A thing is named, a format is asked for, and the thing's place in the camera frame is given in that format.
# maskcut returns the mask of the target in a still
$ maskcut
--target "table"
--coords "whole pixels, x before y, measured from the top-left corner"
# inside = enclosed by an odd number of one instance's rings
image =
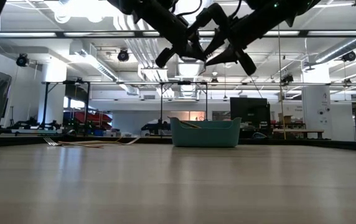
[[[317,133],[317,138],[322,139],[322,134],[325,132],[324,130],[317,129],[286,129],[287,133],[303,133],[304,139],[308,138],[308,133]],[[283,133],[283,129],[274,129],[273,132]]]

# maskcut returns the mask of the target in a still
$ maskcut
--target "red object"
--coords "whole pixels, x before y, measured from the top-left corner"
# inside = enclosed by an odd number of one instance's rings
[[[74,117],[79,120],[81,123],[84,123],[84,112],[76,112],[74,113]],[[96,112],[95,114],[87,114],[87,121],[92,121],[92,123],[95,126],[99,126],[100,123],[100,114],[98,112]],[[106,128],[106,129],[110,129],[111,126],[108,124],[112,121],[111,118],[109,118],[108,115],[103,114],[102,115],[102,127]]]

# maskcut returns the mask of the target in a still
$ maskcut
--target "wooden table surface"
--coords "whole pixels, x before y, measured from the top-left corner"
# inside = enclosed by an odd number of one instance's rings
[[[0,223],[356,223],[356,151],[0,147]]]

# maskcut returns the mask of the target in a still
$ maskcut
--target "pipe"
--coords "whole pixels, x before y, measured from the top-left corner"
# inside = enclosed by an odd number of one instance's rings
[[[333,47],[317,54],[316,63],[326,63],[356,49],[356,38],[347,38]]]
[[[349,68],[349,67],[352,67],[352,66],[354,66],[354,65],[356,65],[356,61],[350,63],[349,65],[345,65],[345,66],[343,66],[343,67],[341,67],[341,68],[338,68],[338,69],[334,70],[333,72],[330,72],[330,74],[331,74],[331,73],[334,73],[334,72],[339,72],[339,71],[343,70],[344,68]]]

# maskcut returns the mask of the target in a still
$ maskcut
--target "teal plastic basket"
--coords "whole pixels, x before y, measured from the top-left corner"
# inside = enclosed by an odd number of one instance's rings
[[[191,128],[178,118],[170,118],[172,143],[177,147],[236,147],[241,118],[233,121],[186,121],[201,128]]]

